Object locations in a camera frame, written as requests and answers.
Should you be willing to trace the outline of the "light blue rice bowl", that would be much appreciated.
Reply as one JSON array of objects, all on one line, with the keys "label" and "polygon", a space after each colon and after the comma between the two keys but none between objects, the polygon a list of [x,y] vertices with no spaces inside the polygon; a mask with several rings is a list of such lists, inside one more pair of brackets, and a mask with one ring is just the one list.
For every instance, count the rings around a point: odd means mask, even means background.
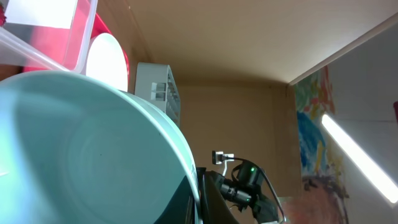
[{"label": "light blue rice bowl", "polygon": [[71,72],[1,82],[2,223],[201,223],[179,127],[130,93]]}]

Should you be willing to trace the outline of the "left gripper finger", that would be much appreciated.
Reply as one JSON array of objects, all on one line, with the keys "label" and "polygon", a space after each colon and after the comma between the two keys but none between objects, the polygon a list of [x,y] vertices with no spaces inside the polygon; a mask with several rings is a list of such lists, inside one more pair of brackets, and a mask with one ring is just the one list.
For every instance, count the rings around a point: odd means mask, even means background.
[{"label": "left gripper finger", "polygon": [[227,207],[212,171],[197,168],[197,179],[203,224],[239,224]]}]

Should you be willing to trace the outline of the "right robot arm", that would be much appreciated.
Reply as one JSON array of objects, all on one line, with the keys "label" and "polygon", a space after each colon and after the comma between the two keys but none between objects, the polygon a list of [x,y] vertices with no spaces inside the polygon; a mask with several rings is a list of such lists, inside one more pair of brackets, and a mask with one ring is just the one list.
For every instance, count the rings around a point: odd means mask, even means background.
[{"label": "right robot arm", "polygon": [[[233,174],[230,179],[227,179],[225,177],[227,163],[233,161],[241,162],[231,171],[238,174]],[[223,173],[215,177],[215,184],[223,198],[234,203],[240,212],[250,207],[258,223],[282,224],[286,222],[281,202],[264,169],[247,159],[219,152],[213,153],[212,163],[224,165]]]}]

